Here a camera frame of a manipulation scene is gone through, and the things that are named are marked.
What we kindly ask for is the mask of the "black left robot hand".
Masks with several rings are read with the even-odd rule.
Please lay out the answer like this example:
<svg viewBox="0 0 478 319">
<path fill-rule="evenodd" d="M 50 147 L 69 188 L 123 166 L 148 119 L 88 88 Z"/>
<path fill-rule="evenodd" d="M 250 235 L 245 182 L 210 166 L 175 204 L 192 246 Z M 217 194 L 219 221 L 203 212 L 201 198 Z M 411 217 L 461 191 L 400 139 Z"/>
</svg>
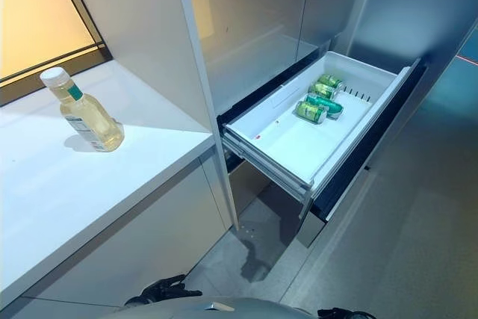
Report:
<svg viewBox="0 0 478 319">
<path fill-rule="evenodd" d="M 124 306 L 129 308 L 176 298 L 202 296 L 201 291 L 186 289 L 183 283 L 185 278 L 185 274 L 180 274 L 166 279 L 159 279 L 144 288 L 139 296 L 128 299 Z"/>
</svg>

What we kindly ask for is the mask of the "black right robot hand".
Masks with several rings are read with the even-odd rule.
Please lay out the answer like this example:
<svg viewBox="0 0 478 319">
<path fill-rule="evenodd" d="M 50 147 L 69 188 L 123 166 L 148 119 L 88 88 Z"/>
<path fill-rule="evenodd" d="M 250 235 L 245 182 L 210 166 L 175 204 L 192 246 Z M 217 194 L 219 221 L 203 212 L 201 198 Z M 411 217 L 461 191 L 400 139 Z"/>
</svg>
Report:
<svg viewBox="0 0 478 319">
<path fill-rule="evenodd" d="M 321 319 L 376 319 L 370 313 L 363 311 L 351 311 L 342 308 L 320 309 L 317 316 Z"/>
</svg>

